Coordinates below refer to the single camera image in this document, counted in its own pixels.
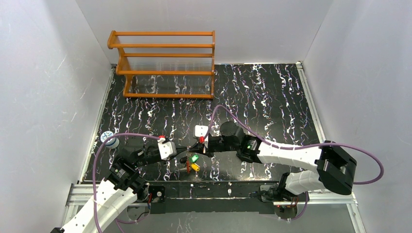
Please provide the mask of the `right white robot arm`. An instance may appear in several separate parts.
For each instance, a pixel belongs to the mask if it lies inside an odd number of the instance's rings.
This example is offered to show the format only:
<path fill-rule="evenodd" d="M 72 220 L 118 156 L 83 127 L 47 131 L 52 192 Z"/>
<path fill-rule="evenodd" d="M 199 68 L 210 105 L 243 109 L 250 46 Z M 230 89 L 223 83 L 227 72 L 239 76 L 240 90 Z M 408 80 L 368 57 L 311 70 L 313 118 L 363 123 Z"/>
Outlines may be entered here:
<path fill-rule="evenodd" d="M 233 121 L 222 124 L 220 133 L 212 136 L 207 126 L 195 126 L 197 143 L 191 151 L 208 157 L 216 152 L 234 151 L 243 162 L 302 168 L 299 173 L 282 175 L 274 194 L 283 198 L 321 189 L 340 195 L 352 193 L 357 161 L 340 146 L 326 144 L 306 148 L 271 141 L 265 143 L 257 136 L 246 134 Z"/>

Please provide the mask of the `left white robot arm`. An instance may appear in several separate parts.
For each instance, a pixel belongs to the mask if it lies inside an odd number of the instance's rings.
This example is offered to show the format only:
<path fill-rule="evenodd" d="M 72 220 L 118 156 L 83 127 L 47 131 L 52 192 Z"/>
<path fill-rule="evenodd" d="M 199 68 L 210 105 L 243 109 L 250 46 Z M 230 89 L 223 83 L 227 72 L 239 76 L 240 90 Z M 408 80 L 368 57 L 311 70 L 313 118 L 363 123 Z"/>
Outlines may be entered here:
<path fill-rule="evenodd" d="M 186 151 L 183 146 L 170 149 L 166 145 L 122 150 L 115 157 L 108 175 L 93 186 L 93 194 L 83 208 L 64 226 L 56 227 L 52 232 L 101 233 L 135 202 L 148 206 L 163 203 L 165 187 L 152 185 L 141 176 L 139 168 L 173 159 Z"/>

